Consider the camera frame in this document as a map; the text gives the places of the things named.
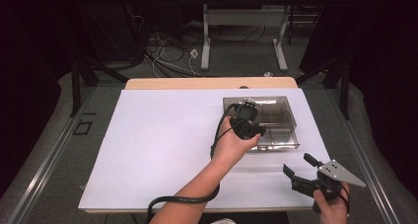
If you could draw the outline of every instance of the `white desk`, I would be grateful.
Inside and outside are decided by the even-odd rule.
[[[294,80],[196,80],[181,81],[183,88],[213,83],[217,89],[169,89],[177,88],[171,85],[180,80],[146,79],[145,83],[137,80],[133,84],[144,90],[121,92],[80,209],[91,213],[146,212],[152,199],[173,195],[209,162],[210,146],[223,113],[222,99],[262,96],[288,97],[301,146],[277,153],[246,154],[222,180],[220,192],[208,203],[206,212],[312,208],[314,200],[291,190],[290,179],[282,173],[286,163],[298,176],[314,179],[315,168],[305,162],[304,153],[329,161],[305,95],[295,88]],[[153,88],[149,87],[151,81],[165,86],[149,89]],[[260,87],[283,81],[286,88],[253,88],[257,81]],[[221,84],[250,89],[220,89]]]
[[[203,5],[203,50],[201,69],[209,68],[210,38],[209,26],[235,25],[235,26],[269,26],[278,27],[278,38],[273,40],[274,51],[281,71],[288,67],[283,54],[282,41],[288,22],[287,6],[283,10],[210,10]]]

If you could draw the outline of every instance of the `hand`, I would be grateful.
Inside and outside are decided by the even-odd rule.
[[[240,139],[231,129],[230,118],[230,116],[226,116],[222,122],[218,136],[226,133],[218,140],[212,158],[213,162],[219,162],[229,170],[244,156],[247,150],[257,145],[261,137],[258,133],[251,139]]]
[[[349,191],[346,183],[341,183],[342,186]],[[348,193],[344,188],[341,189],[341,195],[348,200]],[[340,196],[326,201],[323,193],[317,189],[313,192],[313,198],[320,208],[320,223],[321,224],[346,224],[347,223],[347,207]]]

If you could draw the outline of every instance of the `white table surface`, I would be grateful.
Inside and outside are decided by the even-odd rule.
[[[223,98],[276,96],[288,98],[301,145],[245,154],[206,211],[312,208],[314,200],[291,190],[282,173],[286,164],[297,176],[314,179],[316,168],[304,153],[329,161],[301,89],[123,90],[79,208],[145,212],[151,200],[175,194],[209,162]]]

